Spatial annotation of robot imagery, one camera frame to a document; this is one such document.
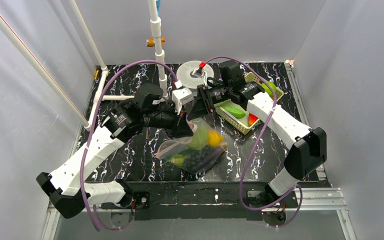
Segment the green toy cabbage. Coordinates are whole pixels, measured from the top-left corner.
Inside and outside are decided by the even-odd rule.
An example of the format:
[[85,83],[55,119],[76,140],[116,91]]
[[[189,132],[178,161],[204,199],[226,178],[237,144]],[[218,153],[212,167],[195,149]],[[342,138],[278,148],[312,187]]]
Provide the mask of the green toy cabbage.
[[187,146],[193,150],[201,150],[208,144],[208,132],[205,127],[199,127],[190,139]]

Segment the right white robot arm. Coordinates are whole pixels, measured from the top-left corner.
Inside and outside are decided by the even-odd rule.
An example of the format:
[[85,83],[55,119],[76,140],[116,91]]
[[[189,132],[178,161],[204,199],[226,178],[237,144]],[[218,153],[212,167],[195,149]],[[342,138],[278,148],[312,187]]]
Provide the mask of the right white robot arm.
[[215,109],[215,104],[231,100],[264,121],[284,142],[288,154],[283,169],[265,188],[266,195],[278,199],[327,159],[327,134],[321,127],[311,128],[298,121],[277,103],[276,91],[261,76],[246,81],[242,63],[228,59],[218,65],[221,82],[211,87],[197,86],[197,96],[189,112],[190,120]]

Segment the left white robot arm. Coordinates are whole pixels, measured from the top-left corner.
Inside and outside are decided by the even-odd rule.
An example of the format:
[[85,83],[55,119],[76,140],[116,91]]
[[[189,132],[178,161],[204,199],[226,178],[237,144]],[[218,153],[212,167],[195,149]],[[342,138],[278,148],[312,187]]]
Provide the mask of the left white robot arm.
[[128,208],[138,196],[124,180],[85,183],[85,179],[145,127],[165,129],[171,138],[193,136],[184,108],[193,99],[191,90],[185,87],[165,99],[159,87],[150,83],[140,86],[133,97],[120,101],[90,131],[91,138],[64,164],[50,173],[40,173],[37,183],[66,219],[91,205],[114,203]]

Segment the dark toy grape bunch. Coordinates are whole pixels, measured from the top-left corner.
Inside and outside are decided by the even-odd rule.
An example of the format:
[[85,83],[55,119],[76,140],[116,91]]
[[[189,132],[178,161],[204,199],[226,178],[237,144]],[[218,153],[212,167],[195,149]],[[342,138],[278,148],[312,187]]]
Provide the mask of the dark toy grape bunch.
[[215,147],[206,145],[201,150],[188,148],[182,151],[180,155],[187,156],[182,168],[190,173],[197,173],[211,161],[211,155],[215,150]]

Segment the yellow toy lemon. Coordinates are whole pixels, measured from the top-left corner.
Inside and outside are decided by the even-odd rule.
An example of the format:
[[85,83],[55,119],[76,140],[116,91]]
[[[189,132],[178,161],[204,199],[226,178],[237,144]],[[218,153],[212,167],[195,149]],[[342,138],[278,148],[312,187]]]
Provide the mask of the yellow toy lemon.
[[224,138],[217,131],[211,130],[208,132],[207,145],[215,148],[224,145]]

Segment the toy celery stalk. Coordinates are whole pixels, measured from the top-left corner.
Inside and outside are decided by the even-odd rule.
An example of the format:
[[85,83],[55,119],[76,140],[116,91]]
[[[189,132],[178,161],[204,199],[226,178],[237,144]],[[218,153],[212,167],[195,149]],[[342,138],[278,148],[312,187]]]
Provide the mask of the toy celery stalk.
[[180,154],[175,154],[173,155],[170,159],[169,162],[174,164],[177,167],[183,167],[185,160],[188,158],[187,155],[180,155]]

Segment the clear pink zip top bag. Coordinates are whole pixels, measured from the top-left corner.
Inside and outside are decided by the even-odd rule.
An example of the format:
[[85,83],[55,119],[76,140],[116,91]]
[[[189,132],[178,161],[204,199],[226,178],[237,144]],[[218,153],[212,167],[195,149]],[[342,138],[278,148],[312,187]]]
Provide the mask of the clear pink zip top bag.
[[201,174],[215,165],[228,144],[203,118],[192,120],[189,126],[193,136],[166,140],[155,157],[190,174]]

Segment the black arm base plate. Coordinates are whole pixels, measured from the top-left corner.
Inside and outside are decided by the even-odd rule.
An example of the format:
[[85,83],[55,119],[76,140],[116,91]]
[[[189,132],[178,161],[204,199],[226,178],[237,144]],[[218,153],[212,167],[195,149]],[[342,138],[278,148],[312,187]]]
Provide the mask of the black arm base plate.
[[162,219],[246,219],[261,221],[261,211],[251,211],[240,203],[240,194],[262,192],[265,182],[128,182],[139,200],[135,220]]

